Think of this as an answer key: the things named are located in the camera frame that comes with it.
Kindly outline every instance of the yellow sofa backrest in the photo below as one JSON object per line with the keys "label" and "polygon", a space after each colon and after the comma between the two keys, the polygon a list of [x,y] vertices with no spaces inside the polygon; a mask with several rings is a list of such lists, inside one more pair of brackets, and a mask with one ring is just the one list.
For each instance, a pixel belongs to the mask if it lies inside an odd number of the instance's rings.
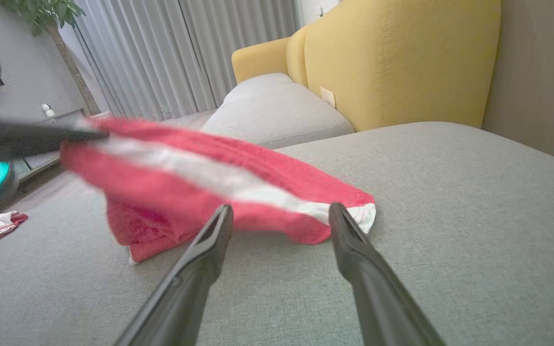
{"label": "yellow sofa backrest", "polygon": [[480,127],[501,0],[346,0],[287,42],[288,74],[356,131],[415,121]]}

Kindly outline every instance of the gray sofa cushion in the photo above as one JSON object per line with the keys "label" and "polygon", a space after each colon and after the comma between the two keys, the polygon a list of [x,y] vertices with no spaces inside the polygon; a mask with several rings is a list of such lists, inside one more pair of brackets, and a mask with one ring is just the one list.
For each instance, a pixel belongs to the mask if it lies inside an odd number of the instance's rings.
{"label": "gray sofa cushion", "polygon": [[[554,158],[417,123],[280,149],[376,197],[369,237],[449,345],[554,345]],[[112,343],[184,249],[132,267],[89,195],[0,240],[0,345]],[[199,345],[361,345],[330,241],[235,234]]]}
{"label": "gray sofa cushion", "polygon": [[271,73],[233,88],[202,131],[275,149],[351,134],[354,129],[308,88],[283,73]]}

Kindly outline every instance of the plant stem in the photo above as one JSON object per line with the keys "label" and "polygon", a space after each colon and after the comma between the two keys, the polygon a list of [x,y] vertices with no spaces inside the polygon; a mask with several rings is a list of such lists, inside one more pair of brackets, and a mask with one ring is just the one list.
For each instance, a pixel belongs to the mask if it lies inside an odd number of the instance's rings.
{"label": "plant stem", "polygon": [[81,92],[81,96],[83,96],[83,100],[87,106],[85,115],[91,116],[99,114],[100,108],[97,107],[97,103],[95,103],[95,99],[91,94],[91,91],[88,89],[83,75],[81,75],[80,71],[78,70],[78,66],[74,62],[68,46],[65,45],[65,42],[61,38],[61,34],[59,33],[57,24],[51,23],[46,25],[46,32],[48,32],[50,37],[52,37],[52,40],[55,41],[55,46],[57,46],[57,49],[59,49],[59,53],[61,53],[61,57],[63,58],[65,65],[68,66],[68,70],[70,71],[70,74],[72,75],[72,78],[74,79],[78,90]]}

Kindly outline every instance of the floor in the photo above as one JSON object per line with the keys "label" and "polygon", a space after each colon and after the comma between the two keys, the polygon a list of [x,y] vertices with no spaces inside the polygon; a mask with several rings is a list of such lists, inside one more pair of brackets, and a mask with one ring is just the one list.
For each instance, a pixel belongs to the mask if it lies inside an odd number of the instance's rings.
{"label": "floor", "polygon": [[[187,129],[200,129],[204,123],[213,115],[214,111],[202,112],[183,116],[175,120],[165,121],[165,124]],[[43,185],[31,191],[25,197],[6,208],[6,211],[16,210],[19,212],[28,212],[42,204],[55,202],[62,198],[70,198],[77,195],[94,193],[96,189],[84,180],[80,179],[72,172],[59,171],[44,177]]]}

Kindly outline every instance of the curtain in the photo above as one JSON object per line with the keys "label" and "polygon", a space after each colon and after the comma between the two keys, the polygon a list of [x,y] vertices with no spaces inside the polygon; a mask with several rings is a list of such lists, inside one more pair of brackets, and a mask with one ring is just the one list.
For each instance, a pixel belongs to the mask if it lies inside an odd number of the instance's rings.
{"label": "curtain", "polygon": [[295,31],[291,0],[77,0],[77,32],[112,112],[154,121],[217,108],[232,53]]}

